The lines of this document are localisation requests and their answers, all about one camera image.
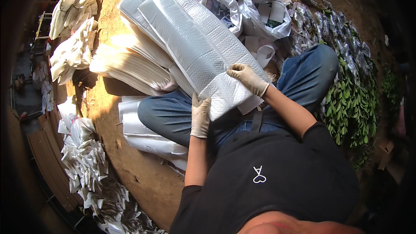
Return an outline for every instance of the gloved hand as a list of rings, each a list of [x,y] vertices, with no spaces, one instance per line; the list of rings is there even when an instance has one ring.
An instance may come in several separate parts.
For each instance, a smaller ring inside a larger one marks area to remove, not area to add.
[[[196,92],[192,96],[192,122],[190,135],[197,138],[206,138],[208,136],[209,127],[209,108],[211,107],[211,98],[205,101],[198,101]]]
[[[227,74],[240,80],[251,92],[260,98],[266,92],[269,83],[263,81],[248,64],[233,64]]]

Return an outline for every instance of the black fabric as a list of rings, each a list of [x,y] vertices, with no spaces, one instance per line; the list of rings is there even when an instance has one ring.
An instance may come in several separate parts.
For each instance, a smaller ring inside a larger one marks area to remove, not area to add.
[[[271,210],[343,223],[358,198],[356,174],[322,123],[302,143],[285,131],[243,131],[221,147],[203,187],[184,187],[169,233],[237,233]]]

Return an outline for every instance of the brown ground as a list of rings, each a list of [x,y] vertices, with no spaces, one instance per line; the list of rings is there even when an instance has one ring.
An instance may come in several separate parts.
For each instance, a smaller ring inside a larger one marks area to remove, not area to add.
[[[128,33],[119,17],[116,5],[121,0],[101,0],[99,16],[99,43],[109,43],[110,37]],[[381,52],[383,58],[390,54],[384,46],[384,31],[371,7],[370,0],[328,0],[342,11],[349,20],[353,20],[361,39],[370,46],[372,56],[377,58]],[[75,93],[72,83],[60,88],[60,100],[65,94]],[[107,94],[101,77],[96,86],[86,92],[82,106],[84,116],[95,123],[98,133],[105,144],[107,157],[111,161],[121,183],[136,198],[141,208],[160,228],[169,229],[180,202],[183,177],[166,165],[161,165],[153,155],[142,153],[129,147],[122,135],[123,125],[119,124],[118,106],[120,97]]]

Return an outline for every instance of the quilted white pad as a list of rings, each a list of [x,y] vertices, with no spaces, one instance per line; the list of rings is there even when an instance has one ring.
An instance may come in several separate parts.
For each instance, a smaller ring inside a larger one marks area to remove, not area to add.
[[[150,26],[198,96],[211,97],[211,120],[248,99],[240,109],[243,114],[262,102],[225,71],[234,63],[249,64],[263,80],[270,80],[242,43],[197,0],[123,0],[119,8],[140,28]]]

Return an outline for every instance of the blue jeans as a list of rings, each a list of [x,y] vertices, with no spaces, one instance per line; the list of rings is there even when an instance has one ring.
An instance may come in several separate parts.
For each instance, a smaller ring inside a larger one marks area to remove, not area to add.
[[[282,67],[278,89],[291,100],[313,113],[327,94],[338,71],[338,58],[327,45],[316,45],[302,55],[288,58]],[[181,89],[148,97],[140,103],[138,117],[150,130],[189,147],[191,98]],[[234,133],[250,131],[252,116],[243,116],[237,108],[211,122],[208,141],[218,150]],[[283,119],[270,107],[263,110],[260,132],[290,131]]]

